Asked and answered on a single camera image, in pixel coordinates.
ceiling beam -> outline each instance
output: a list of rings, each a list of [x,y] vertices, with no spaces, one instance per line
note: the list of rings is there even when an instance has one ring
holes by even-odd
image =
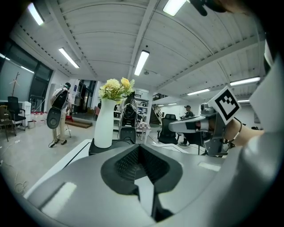
[[[148,27],[148,24],[151,20],[151,16],[154,13],[154,9],[156,7],[157,1],[158,0],[151,0],[149,2],[147,9],[145,11],[145,14],[143,16],[143,20],[141,22],[141,25],[140,25],[140,28],[139,28],[139,31],[138,31],[138,34],[137,34],[137,37],[136,37],[135,45],[134,45],[134,48],[133,48],[132,56],[131,56],[130,66],[129,66],[129,70],[128,70],[128,76],[127,76],[128,79],[130,79],[131,72],[132,72],[133,67],[134,67],[134,61],[137,57],[138,50],[141,46],[143,36],[144,36],[146,29]]]
[[[39,61],[46,64],[51,69],[58,69],[68,77],[72,77],[65,68],[59,65],[55,60],[48,55],[41,47],[39,47],[26,32],[17,24],[15,25],[13,31],[10,33],[10,38],[16,42],[20,47],[22,47],[26,52],[31,54],[33,57]]]
[[[260,42],[263,42],[265,40],[264,34],[260,35]],[[221,50],[220,52],[211,55],[210,57],[200,61],[199,63],[191,66],[190,68],[188,68],[187,70],[181,72],[180,74],[172,77],[172,80],[168,80],[167,82],[161,84],[160,86],[157,87],[157,90],[160,90],[161,88],[171,84],[173,82],[173,80],[178,80],[184,76],[187,76],[188,74],[190,74],[191,72],[198,70],[200,68],[202,68],[203,66],[210,64],[210,63],[214,63],[217,61],[222,60],[223,58],[227,58],[230,55],[234,55],[237,54],[241,51],[245,51],[247,49],[251,49],[254,47],[257,47],[258,45],[258,38],[256,36],[250,37],[246,40],[243,40],[239,43],[236,43],[224,50]]]
[[[45,2],[46,2],[47,8],[53,20],[58,25],[58,29],[60,30],[61,35],[64,37],[66,42],[69,44],[70,48],[73,50],[73,52],[75,53],[77,58],[80,60],[80,62],[83,63],[85,67],[87,67],[89,72],[96,78],[98,75],[91,68],[87,60],[84,58],[82,51],[80,50],[78,44],[73,38],[71,31],[61,13],[57,0],[45,0]]]

sneaker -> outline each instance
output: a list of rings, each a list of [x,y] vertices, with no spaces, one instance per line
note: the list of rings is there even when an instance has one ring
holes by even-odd
[[[67,140],[64,140],[62,143],[61,143],[61,145],[64,145],[64,144],[66,144],[67,143]]]
[[[188,145],[187,145],[187,144],[185,144],[184,142],[181,142],[179,145],[180,145],[180,146],[185,146],[185,147],[187,147],[187,146],[188,146]]]

fluorescent light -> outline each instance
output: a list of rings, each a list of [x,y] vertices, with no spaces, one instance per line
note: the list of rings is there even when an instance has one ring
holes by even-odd
[[[4,56],[3,54],[1,54],[1,53],[0,53],[0,57],[3,58],[3,59],[7,59],[8,61],[10,61],[9,58],[5,57],[5,56]]]
[[[254,77],[254,78],[249,78],[249,79],[245,79],[245,80],[239,80],[239,81],[231,82],[230,85],[236,86],[236,85],[240,85],[240,84],[254,83],[254,82],[257,82],[257,81],[260,81],[260,77]]]
[[[28,5],[28,9],[31,13],[31,15],[33,16],[33,18],[35,19],[35,21],[37,22],[38,25],[41,25],[43,23],[43,20],[41,19],[39,13],[37,12],[35,6],[33,3],[30,3]]]
[[[21,66],[21,68],[23,68],[23,69],[25,69],[26,71],[29,71],[29,72],[31,72],[31,73],[35,73],[35,72],[33,72],[32,70],[29,70],[29,69],[25,68],[24,66]]]
[[[242,102],[249,102],[248,99],[244,99],[244,100],[238,100],[239,103],[242,103]]]
[[[175,16],[185,2],[186,0],[169,0],[163,8],[163,11],[171,16]]]
[[[150,54],[150,52],[148,52],[148,51],[142,51],[141,52],[141,55],[140,55],[138,64],[136,66],[136,70],[134,72],[134,75],[136,75],[136,76],[140,75],[142,68],[145,65],[145,62],[146,62],[147,58],[149,57],[149,54]]]
[[[79,66],[70,58],[70,56],[66,53],[66,51],[63,48],[60,48],[59,51],[64,55],[65,58],[75,67],[79,68]]]
[[[188,93],[187,95],[199,94],[199,93],[203,93],[203,92],[207,92],[207,91],[210,91],[210,90],[209,89],[199,90],[199,91]]]

